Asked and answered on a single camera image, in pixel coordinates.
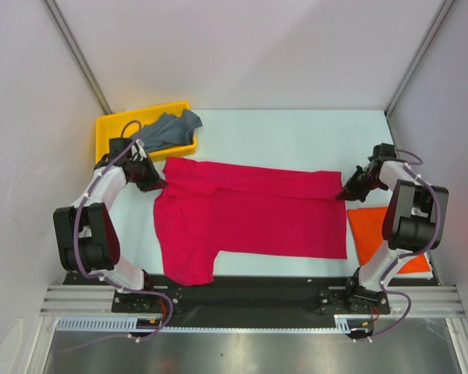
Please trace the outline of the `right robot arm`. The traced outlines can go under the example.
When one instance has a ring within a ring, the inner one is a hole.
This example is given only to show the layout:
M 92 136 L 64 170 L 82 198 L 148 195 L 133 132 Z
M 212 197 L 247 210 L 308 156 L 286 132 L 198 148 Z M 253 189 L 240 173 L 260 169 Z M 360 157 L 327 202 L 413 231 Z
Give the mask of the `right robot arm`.
M 386 287 L 394 275 L 408 260 L 436 249 L 441 241 L 449 191 L 424 181 L 398 153 L 392 144 L 376 145 L 369 164 L 356 167 L 336 196 L 363 203 L 375 189 L 392 192 L 382 225 L 383 244 L 347 280 L 341 297 L 354 314 L 386 303 Z

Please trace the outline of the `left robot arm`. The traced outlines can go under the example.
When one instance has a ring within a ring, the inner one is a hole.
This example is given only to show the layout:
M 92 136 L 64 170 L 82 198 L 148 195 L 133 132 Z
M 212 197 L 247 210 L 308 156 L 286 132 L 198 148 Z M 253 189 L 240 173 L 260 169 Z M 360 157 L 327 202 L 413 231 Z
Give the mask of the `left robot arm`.
M 94 166 L 89 185 L 71 205 L 53 213 L 55 237 L 62 268 L 87 279 L 106 282 L 146 312 L 155 306 L 157 293 L 145 270 L 121 253 L 110 217 L 118 194 L 134 184 L 141 192 L 166 187 L 140 139 L 109 140 L 109 152 Z

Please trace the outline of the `pink t-shirt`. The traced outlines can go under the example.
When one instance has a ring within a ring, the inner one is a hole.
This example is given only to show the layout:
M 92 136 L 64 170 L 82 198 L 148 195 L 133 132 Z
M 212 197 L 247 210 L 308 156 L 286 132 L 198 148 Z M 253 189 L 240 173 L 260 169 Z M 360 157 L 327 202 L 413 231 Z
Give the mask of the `pink t-shirt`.
M 214 280 L 221 251 L 346 259 L 346 205 L 338 171 L 289 171 L 169 158 L 154 202 L 164 274 Z

